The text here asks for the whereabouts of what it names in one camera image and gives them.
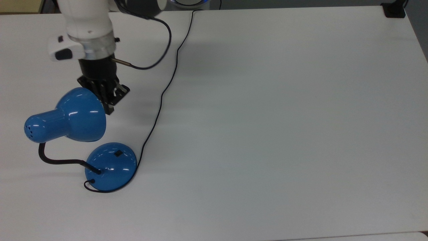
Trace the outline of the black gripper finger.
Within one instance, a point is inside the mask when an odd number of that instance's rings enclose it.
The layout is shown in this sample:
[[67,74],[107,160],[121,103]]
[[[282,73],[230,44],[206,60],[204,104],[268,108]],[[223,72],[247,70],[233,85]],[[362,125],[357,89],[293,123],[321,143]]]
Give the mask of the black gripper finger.
[[115,99],[122,99],[130,92],[130,89],[123,85],[123,84],[117,84],[114,88],[114,97]]
[[111,115],[113,113],[114,107],[116,105],[114,99],[106,98],[106,99],[103,99],[101,102],[102,102],[105,114]]

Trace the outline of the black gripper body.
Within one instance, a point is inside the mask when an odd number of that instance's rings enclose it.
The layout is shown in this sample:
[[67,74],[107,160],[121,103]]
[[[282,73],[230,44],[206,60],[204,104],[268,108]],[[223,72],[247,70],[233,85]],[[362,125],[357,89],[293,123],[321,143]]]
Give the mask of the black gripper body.
[[78,83],[90,90],[102,103],[118,103],[122,98],[116,94],[119,87],[117,65],[111,56],[99,60],[79,60],[82,76]]

